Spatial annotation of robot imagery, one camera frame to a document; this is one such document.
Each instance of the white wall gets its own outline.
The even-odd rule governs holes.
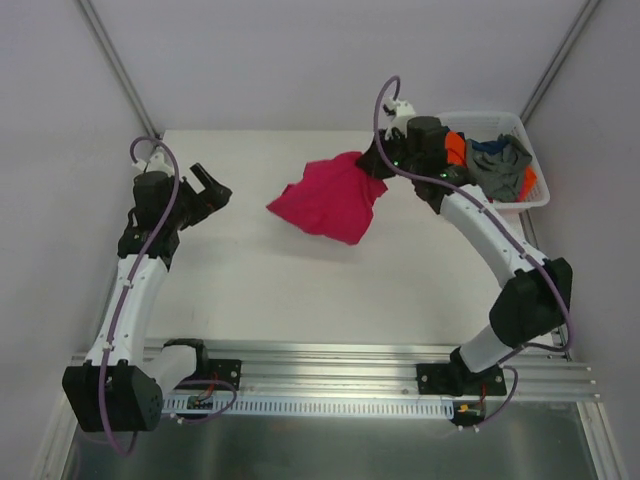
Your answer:
[[[595,365],[640,478],[640,3],[605,0],[530,121],[552,200],[534,222],[575,272],[576,352]]]
[[[0,2],[0,478],[25,479],[87,342],[141,133],[71,0]]]
[[[583,0],[94,3],[161,130],[368,130],[393,73],[425,113],[520,112]]]

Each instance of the gray cloth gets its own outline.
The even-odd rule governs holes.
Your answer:
[[[526,168],[532,157],[513,135],[500,135],[498,141],[506,141],[496,154],[473,148],[473,140],[467,140],[467,167],[484,194],[500,202],[515,202],[520,196]]]

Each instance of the plastic basket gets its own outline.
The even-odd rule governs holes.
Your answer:
[[[549,188],[542,175],[538,158],[536,157],[529,136],[524,129],[522,120],[517,115],[507,112],[445,112],[437,115],[443,125],[455,132],[464,132],[467,138],[479,142],[496,140],[500,134],[511,134],[522,142],[522,145],[533,157],[531,168],[538,180],[522,202],[502,203],[494,202],[493,206],[501,213],[519,213],[531,207],[542,207],[549,203]]]

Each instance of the orange cloth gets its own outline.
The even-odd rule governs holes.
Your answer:
[[[527,167],[524,171],[524,183],[522,184],[522,191],[520,192],[520,196],[518,197],[519,202],[523,202],[531,189],[534,187],[536,182],[538,181],[538,176],[536,172],[533,171],[533,168]]]
[[[467,166],[467,146],[464,138],[456,132],[449,132],[444,139],[444,148],[447,149],[447,163],[462,167]]]

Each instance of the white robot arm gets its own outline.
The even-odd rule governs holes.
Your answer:
[[[224,207],[231,190],[200,164],[191,167],[204,186],[196,193],[185,178],[176,183],[175,172],[159,154],[140,163],[144,169],[134,179],[135,207],[118,242],[117,277],[102,327],[85,363],[68,367],[62,380],[86,432],[153,430],[160,421],[163,397],[194,373],[203,378],[209,373],[202,340],[171,340],[146,364],[144,340],[153,303],[179,245],[178,231]],[[106,370],[103,397],[99,393],[101,369],[103,374]],[[105,409],[109,430],[104,425]]]
[[[429,368],[428,385],[421,386],[421,393],[462,395],[474,391],[467,386],[500,374],[497,364],[514,351],[564,323],[572,270],[563,258],[550,260],[520,238],[468,170],[447,162],[449,129],[438,118],[417,116],[404,100],[389,98],[383,109],[390,125],[374,132],[378,139],[357,165],[374,178],[396,173],[411,178],[416,195],[466,237],[502,288],[489,312],[489,325],[454,350],[449,364]]]

